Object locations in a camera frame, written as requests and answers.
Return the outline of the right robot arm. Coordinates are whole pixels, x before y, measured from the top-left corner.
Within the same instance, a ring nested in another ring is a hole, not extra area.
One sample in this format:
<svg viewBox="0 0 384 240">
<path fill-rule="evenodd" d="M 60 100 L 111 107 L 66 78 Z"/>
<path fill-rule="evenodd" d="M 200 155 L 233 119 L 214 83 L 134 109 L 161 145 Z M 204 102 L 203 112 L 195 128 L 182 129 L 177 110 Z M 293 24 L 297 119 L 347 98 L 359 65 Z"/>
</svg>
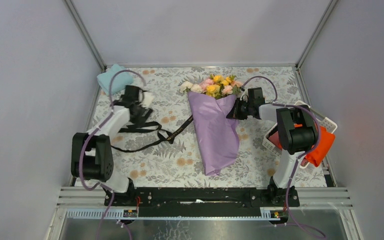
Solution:
<svg viewBox="0 0 384 240">
<path fill-rule="evenodd" d="M 321 128 L 307 105 L 268 103 L 260 87 L 250 88 L 245 99 L 236 98 L 226 117 L 246 120 L 249 116 L 276 122 L 281 159 L 270 178 L 266 198 L 271 205 L 279 206 L 291 191 L 298 165 L 319 145 Z"/>
</svg>

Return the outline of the white fake flower stem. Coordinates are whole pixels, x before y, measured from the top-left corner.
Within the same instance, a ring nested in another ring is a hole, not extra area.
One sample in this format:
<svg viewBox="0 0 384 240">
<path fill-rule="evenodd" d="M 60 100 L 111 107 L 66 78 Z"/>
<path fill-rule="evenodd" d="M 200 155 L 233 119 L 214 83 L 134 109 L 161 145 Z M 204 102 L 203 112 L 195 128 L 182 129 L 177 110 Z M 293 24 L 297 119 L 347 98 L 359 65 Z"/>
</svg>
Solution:
<svg viewBox="0 0 384 240">
<path fill-rule="evenodd" d="M 179 92 L 180 93 L 203 93 L 204 90 L 199 84 L 191 83 L 190 81 L 185 81 L 179 86 Z"/>
</svg>

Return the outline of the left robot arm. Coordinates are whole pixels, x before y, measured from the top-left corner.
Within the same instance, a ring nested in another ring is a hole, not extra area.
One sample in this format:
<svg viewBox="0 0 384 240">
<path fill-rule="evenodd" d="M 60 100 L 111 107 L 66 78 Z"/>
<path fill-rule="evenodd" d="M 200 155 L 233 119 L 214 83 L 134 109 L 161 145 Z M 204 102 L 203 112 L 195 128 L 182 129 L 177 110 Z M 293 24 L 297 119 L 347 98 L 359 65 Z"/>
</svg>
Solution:
<svg viewBox="0 0 384 240">
<path fill-rule="evenodd" d="M 116 193 L 116 199 L 128 206 L 134 202 L 135 192 L 129 188 L 127 176 L 114 173 L 111 141 L 127 124 L 142 125 L 147 121 L 152 113 L 154 95 L 140 87 L 127 85 L 119 99 L 110 97 L 109 100 L 106 116 L 87 132 L 73 136 L 71 174 L 80 179 L 86 190 L 101 186 Z"/>
</svg>

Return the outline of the black ribbon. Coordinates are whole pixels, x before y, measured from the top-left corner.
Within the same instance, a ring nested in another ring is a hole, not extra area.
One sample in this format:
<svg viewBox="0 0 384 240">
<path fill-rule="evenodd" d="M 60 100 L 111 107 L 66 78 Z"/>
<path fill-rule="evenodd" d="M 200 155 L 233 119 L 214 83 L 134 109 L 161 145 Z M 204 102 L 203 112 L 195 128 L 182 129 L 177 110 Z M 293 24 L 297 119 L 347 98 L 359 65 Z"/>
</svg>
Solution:
<svg viewBox="0 0 384 240">
<path fill-rule="evenodd" d="M 168 142 L 169 144 L 173 144 L 175 138 L 181 134 L 194 120 L 194 117 L 191 115 L 176 131 L 170 132 L 166 129 L 162 128 L 162 125 L 157 121 L 146 122 L 142 125 L 139 124 L 131 124 L 126 127 L 121 128 L 118 133 L 135 133 L 135 134 L 147 134 L 151 132 L 156 132 L 158 140 L 147 144 L 136 150 L 125 150 L 119 147 L 111 145 L 111 148 L 122 153 L 135 153 L 140 152 L 145 149 L 148 149 L 153 146 L 157 146 L 163 142 Z"/>
</svg>

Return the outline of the pink purple wrapping paper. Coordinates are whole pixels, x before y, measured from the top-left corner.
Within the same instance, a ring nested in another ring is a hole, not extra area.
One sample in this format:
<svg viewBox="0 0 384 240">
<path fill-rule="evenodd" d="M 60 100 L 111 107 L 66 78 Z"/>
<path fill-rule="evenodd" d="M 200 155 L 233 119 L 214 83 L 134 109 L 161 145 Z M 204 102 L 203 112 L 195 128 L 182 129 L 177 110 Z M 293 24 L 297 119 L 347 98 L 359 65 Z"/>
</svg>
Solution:
<svg viewBox="0 0 384 240">
<path fill-rule="evenodd" d="M 240 140 L 236 132 L 239 121 L 227 118 L 237 99 L 228 95 L 220 99 L 189 92 L 188 102 L 193 116 L 198 148 L 206 176 L 218 176 L 235 163 Z"/>
</svg>

